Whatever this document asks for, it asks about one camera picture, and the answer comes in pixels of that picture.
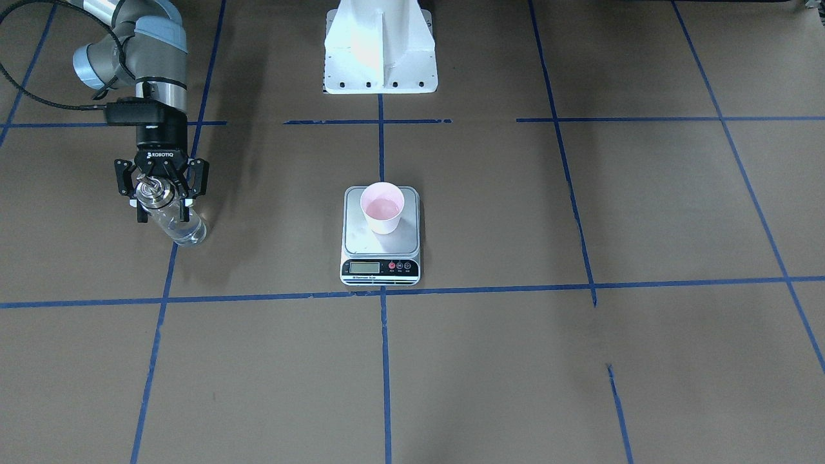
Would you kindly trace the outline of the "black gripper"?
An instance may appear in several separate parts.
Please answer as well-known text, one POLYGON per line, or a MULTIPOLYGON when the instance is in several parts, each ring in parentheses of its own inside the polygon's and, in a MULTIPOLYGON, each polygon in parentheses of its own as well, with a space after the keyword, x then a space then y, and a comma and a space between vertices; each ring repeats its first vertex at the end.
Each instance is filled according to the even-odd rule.
POLYGON ((115 159, 118 192, 135 208, 138 223, 146 224, 148 212, 136 197, 137 166, 151 177, 182 177, 180 220, 189 222, 194 200, 207 192, 209 162, 204 159, 188 161, 188 117, 171 106, 138 106, 133 118, 138 153, 135 163, 115 159))

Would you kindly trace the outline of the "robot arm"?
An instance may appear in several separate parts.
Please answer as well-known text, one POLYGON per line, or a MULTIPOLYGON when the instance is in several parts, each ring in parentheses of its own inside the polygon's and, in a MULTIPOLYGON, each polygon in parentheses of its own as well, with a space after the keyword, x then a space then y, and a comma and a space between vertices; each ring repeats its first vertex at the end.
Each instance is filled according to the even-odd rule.
POLYGON ((132 97, 109 103, 109 126, 133 127, 137 152, 116 160, 119 193, 138 205, 133 174, 168 186, 171 211, 180 222, 206 190, 208 168, 188 156, 188 38, 182 15, 169 1, 70 1, 70 8, 100 21, 106 35, 73 55, 79 79, 104 98, 112 89, 132 88, 132 97))

